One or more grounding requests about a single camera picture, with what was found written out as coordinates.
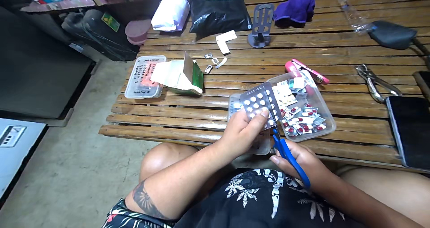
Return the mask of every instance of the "leg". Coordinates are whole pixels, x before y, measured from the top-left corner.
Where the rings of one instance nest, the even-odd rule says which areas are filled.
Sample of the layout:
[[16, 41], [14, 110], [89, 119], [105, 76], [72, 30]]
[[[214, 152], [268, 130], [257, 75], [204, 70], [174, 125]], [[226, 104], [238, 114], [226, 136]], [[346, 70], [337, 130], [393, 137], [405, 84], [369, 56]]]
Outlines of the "leg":
[[[161, 143], [152, 148], [143, 158], [140, 168], [139, 183], [154, 173], [185, 159], [198, 151], [197, 148], [175, 143]], [[201, 188], [196, 201], [202, 200], [212, 187], [226, 174], [233, 171], [233, 166], [227, 165], [216, 172]]]
[[152, 148], [143, 158], [139, 182], [180, 160], [191, 156], [197, 148], [175, 143], [161, 143]]
[[361, 167], [340, 175], [390, 208], [430, 228], [430, 179], [417, 173]]

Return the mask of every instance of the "blue scissors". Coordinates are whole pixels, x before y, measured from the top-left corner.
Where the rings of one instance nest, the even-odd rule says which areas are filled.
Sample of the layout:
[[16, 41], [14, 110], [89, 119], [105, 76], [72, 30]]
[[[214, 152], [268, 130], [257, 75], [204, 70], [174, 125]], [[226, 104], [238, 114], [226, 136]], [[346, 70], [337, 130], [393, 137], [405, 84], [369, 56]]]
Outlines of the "blue scissors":
[[273, 128], [273, 139], [275, 140], [275, 144], [273, 145], [273, 148], [277, 149], [279, 153], [281, 154], [281, 157], [284, 159], [287, 159], [288, 162], [293, 165], [294, 169], [296, 169], [298, 175], [300, 176], [300, 180], [303, 182], [303, 185], [305, 188], [310, 188], [310, 181], [307, 177], [304, 170], [301, 168], [301, 166], [297, 163], [296, 159], [293, 157], [293, 154], [291, 154], [290, 149], [288, 148], [287, 143], [285, 142], [285, 139], [281, 139], [279, 136], [278, 128], [275, 126]]

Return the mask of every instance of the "pliers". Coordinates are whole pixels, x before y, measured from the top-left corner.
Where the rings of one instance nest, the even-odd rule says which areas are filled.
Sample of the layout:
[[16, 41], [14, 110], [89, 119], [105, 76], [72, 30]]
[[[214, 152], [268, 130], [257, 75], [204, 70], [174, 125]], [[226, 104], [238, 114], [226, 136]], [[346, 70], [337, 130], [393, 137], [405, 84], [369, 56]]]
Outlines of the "pliers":
[[373, 73], [373, 71], [370, 70], [365, 64], [357, 65], [355, 67], [355, 69], [357, 70], [358, 75], [360, 75], [364, 80], [366, 80], [370, 95], [372, 96], [372, 98], [376, 102], [378, 102], [380, 104], [385, 104], [386, 97], [383, 97], [379, 93], [375, 84], [378, 84], [378, 85], [384, 87], [385, 89], [389, 90], [390, 94], [392, 94], [394, 96], [401, 96], [402, 95], [402, 92], [398, 88], [396, 88], [392, 84], [389, 84], [389, 83], [385, 82], [384, 80], [378, 78]]
[[300, 176], [300, 180], [303, 182], [303, 186], [306, 189], [310, 188], [310, 181], [304, 170], [301, 168], [301, 166], [297, 163], [296, 159], [293, 157], [293, 154], [291, 154], [290, 149], [288, 148], [287, 143], [285, 142], [285, 139], [281, 139], [279, 136], [278, 128], [277, 126], [273, 127], [273, 139], [275, 141], [275, 144], [273, 145], [274, 149], [277, 149], [279, 153], [281, 154], [281, 157], [283, 159], [287, 159], [288, 162], [291, 163], [291, 165], [296, 169], [298, 175]]

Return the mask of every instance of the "black bag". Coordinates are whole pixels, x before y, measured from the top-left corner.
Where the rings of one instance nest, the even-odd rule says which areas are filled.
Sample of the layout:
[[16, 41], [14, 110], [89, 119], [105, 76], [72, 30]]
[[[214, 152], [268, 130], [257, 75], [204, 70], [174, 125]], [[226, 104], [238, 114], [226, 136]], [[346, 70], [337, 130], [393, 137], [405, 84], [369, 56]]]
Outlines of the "black bag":
[[190, 33], [197, 33], [197, 38], [252, 29], [243, 0], [191, 0], [191, 21]]

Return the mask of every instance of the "purple cloth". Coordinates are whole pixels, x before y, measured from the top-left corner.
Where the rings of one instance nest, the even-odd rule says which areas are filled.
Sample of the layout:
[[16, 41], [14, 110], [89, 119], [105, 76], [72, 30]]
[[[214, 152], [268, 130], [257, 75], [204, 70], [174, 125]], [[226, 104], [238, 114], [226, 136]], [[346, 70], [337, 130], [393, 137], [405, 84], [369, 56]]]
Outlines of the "purple cloth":
[[279, 4], [273, 12], [275, 24], [285, 25], [289, 20], [304, 24], [314, 16], [315, 0], [288, 0]]

